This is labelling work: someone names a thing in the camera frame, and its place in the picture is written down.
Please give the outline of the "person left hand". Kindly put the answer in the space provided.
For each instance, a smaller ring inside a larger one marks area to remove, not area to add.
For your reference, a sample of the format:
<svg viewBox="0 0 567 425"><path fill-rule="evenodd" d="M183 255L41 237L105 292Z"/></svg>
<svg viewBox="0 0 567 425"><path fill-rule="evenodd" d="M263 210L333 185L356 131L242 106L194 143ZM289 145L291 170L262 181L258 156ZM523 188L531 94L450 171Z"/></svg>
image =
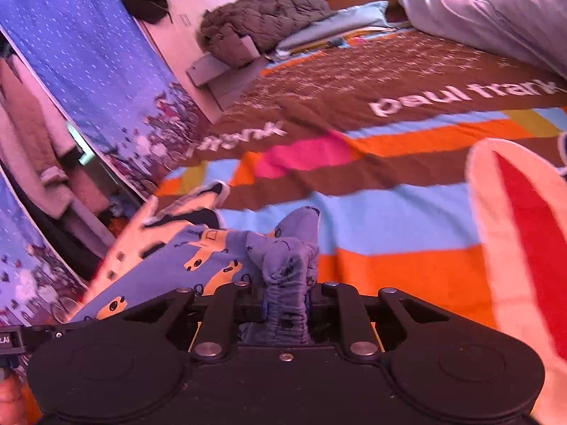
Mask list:
<svg viewBox="0 0 567 425"><path fill-rule="evenodd" d="M19 378L8 368L1 368L0 421L2 425L28 424Z"/></svg>

